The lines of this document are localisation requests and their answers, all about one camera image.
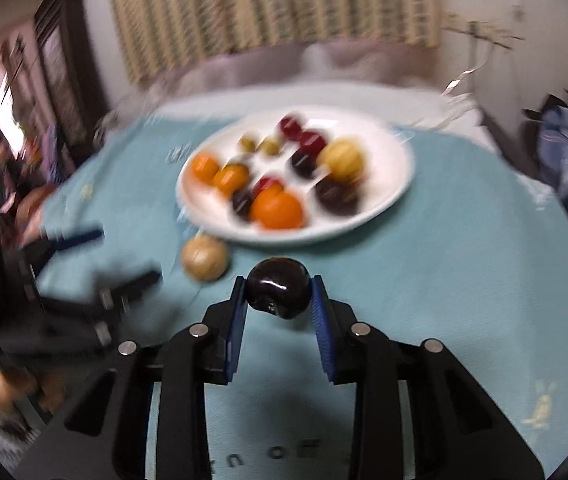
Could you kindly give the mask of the grey ribbed sleeve forearm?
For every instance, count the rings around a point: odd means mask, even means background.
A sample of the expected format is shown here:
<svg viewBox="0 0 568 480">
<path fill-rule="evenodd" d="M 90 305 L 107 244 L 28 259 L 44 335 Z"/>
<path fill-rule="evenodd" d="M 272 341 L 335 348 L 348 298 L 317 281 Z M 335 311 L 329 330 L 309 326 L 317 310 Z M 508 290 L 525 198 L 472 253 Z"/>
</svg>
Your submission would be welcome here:
<svg viewBox="0 0 568 480">
<path fill-rule="evenodd" d="M 28 430 L 15 434 L 0 428 L 0 464 L 12 474 L 39 436 L 39 430 Z"/>
</svg>

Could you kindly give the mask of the person's left hand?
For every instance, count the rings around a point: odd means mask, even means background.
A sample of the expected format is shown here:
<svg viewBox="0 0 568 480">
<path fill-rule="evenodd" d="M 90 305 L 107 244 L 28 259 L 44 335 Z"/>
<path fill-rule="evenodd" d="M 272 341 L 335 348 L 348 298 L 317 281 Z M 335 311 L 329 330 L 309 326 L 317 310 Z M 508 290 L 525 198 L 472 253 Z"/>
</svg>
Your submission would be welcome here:
<svg viewBox="0 0 568 480">
<path fill-rule="evenodd" d="M 66 398 L 65 378 L 60 373 L 34 375 L 17 368 L 0 368 L 0 414 L 16 411 L 17 401 L 36 396 L 45 412 L 54 413 Z"/>
</svg>

